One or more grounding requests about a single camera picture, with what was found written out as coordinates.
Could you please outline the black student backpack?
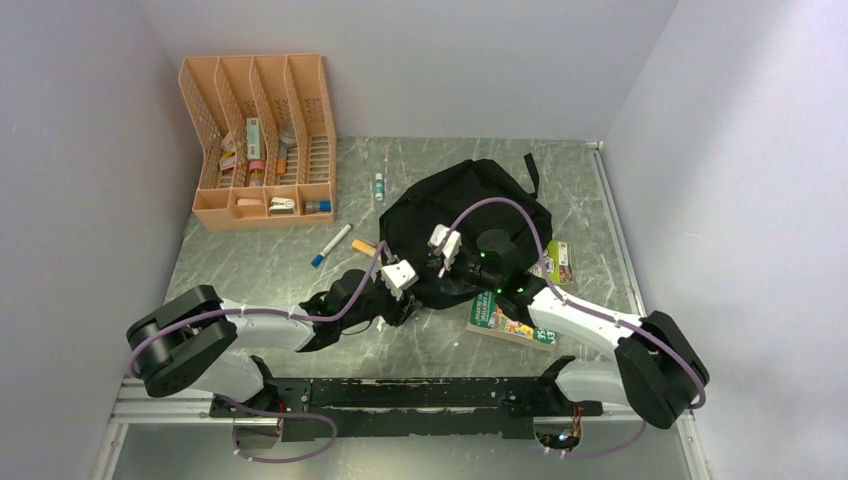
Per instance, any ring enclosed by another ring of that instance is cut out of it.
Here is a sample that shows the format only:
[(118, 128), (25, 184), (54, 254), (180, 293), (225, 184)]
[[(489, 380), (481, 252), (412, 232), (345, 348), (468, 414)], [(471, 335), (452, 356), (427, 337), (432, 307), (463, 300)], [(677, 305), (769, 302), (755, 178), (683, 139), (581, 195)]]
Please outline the black student backpack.
[[(436, 226), (450, 226), (473, 204), (494, 197), (512, 200), (532, 220), (543, 247), (552, 239), (552, 214), (538, 201), (540, 176), (533, 155), (525, 154), (524, 163), (533, 185), (531, 191), (491, 159), (465, 160), (415, 183), (379, 217), (379, 239), (419, 274), (411, 291), (425, 307), (447, 309), (482, 292), (451, 272), (439, 277), (442, 264), (433, 259), (432, 248), (427, 245)], [(493, 202), (475, 209), (458, 225), (462, 246), (468, 251), (458, 256), (457, 265), (479, 255), (477, 240), (489, 230), (501, 230), (509, 236), (521, 271), (538, 262), (532, 230), (523, 216), (507, 204)]]

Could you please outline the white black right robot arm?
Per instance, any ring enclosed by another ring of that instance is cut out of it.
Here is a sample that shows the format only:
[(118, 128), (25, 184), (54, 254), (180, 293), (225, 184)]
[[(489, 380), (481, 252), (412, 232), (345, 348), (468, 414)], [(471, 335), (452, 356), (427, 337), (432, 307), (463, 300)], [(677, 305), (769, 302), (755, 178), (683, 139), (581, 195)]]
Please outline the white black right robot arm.
[(603, 355), (554, 368), (539, 389), (548, 412), (562, 414), (583, 401), (613, 403), (668, 429), (705, 403), (708, 371), (669, 315), (627, 314), (565, 292), (523, 267), (518, 246), (501, 230), (484, 232), (469, 249), (458, 232), (438, 225), (428, 244), (443, 263), (442, 275), (490, 293), (509, 319)]

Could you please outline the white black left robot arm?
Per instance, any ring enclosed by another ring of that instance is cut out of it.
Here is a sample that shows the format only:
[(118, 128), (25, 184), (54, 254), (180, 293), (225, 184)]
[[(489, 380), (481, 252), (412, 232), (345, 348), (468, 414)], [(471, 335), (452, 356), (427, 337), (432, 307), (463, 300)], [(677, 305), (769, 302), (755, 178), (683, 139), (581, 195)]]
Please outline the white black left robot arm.
[(406, 261), (383, 267), (376, 276), (350, 270), (329, 290), (289, 311), (239, 304), (200, 285), (128, 329), (129, 373), (153, 398), (196, 389), (235, 400), (261, 416), (273, 409), (279, 389), (266, 362), (248, 349), (311, 353), (376, 318), (403, 323), (418, 307), (411, 292), (417, 280)]

